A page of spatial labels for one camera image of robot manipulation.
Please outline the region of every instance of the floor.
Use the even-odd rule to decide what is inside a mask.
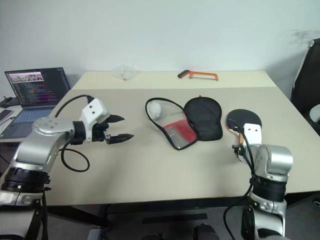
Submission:
[[[97,207],[81,206],[82,210],[97,213]],[[163,233],[166,240],[192,240],[193,228],[201,223],[208,223],[214,227],[221,240],[230,240],[231,237],[223,224],[224,207],[209,207],[204,209],[110,214],[113,229],[107,233],[108,240],[140,240],[150,233]],[[286,217],[286,237],[291,240],[319,240],[320,239],[320,208],[313,205],[312,200],[289,208]],[[206,214],[207,219],[187,221],[167,221],[145,223],[163,216],[181,216]],[[228,214],[228,223],[237,240],[242,240],[241,229],[242,207],[233,208]],[[48,234],[50,240],[86,240],[90,229],[95,226],[74,223],[49,216]]]

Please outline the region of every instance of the laptop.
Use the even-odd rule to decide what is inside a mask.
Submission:
[[[0,134],[0,142],[19,142],[31,133],[32,124],[36,119],[50,115],[70,90],[70,85],[62,67],[4,73],[21,104],[22,111]]]

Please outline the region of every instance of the beige tabletop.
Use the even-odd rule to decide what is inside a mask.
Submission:
[[[125,82],[112,77],[110,72],[87,72],[79,80],[53,114],[71,97],[89,94],[102,100],[111,114],[125,118],[110,124],[110,134],[128,133],[134,138],[113,145],[91,142],[72,146],[90,160],[90,169],[83,173],[65,168],[58,156],[49,174],[52,188],[47,193],[49,205],[242,195],[249,186],[250,171],[236,158],[231,148],[236,136],[225,127],[226,115],[234,109],[248,109],[260,116],[263,143],[291,150],[294,164],[287,193],[320,190],[315,180],[320,169],[320,138],[265,72],[219,72],[218,82],[176,76],[177,72],[146,72]],[[162,97],[184,106],[199,95],[220,104],[223,137],[216,141],[198,141],[177,151],[147,118],[145,103],[150,98]],[[60,117],[78,120],[85,105],[85,99],[78,99],[70,103]],[[65,158],[74,168],[86,166],[74,153],[67,152]]]

